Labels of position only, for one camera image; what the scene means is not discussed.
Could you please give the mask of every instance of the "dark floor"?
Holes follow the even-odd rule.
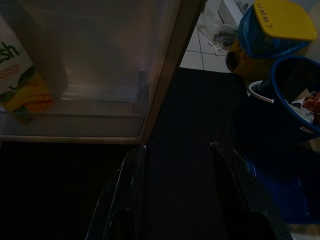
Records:
[[[148,144],[144,239],[225,239],[209,142],[238,148],[230,73],[180,68]],[[84,239],[100,191],[133,146],[3,143],[0,239]]]

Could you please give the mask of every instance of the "plastic bag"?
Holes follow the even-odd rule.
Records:
[[[226,56],[236,40],[238,29],[223,24],[209,9],[205,9],[197,24],[199,32],[208,38],[208,44],[213,47],[216,55]]]
[[[273,59],[290,55],[310,42],[272,38],[265,35],[258,23],[253,6],[243,16],[237,35],[241,48],[253,58]]]

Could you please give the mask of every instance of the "bin liner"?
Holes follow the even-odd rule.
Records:
[[[253,6],[243,16],[237,35],[241,48],[253,58],[276,59],[290,55],[305,46],[309,41],[298,41],[269,37],[264,34]]]

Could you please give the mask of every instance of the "trash bin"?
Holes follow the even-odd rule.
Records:
[[[298,51],[317,38],[307,12],[286,0],[257,0],[243,16],[237,41],[230,54],[237,65],[233,72],[248,82],[268,77],[273,62]]]
[[[271,194],[286,223],[320,223],[319,153],[307,149],[251,152],[245,163]]]
[[[320,127],[302,119],[287,101],[305,89],[319,92],[319,76],[315,61],[301,56],[278,59],[268,79],[249,86],[251,96],[233,115],[239,143],[249,150],[283,148],[318,137]]]

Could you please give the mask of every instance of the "clear plastic bag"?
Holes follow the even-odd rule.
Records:
[[[223,24],[209,9],[205,9],[200,15],[197,27],[198,31],[208,38],[208,44],[213,47],[215,54],[223,56],[228,54],[238,32],[236,27]]]

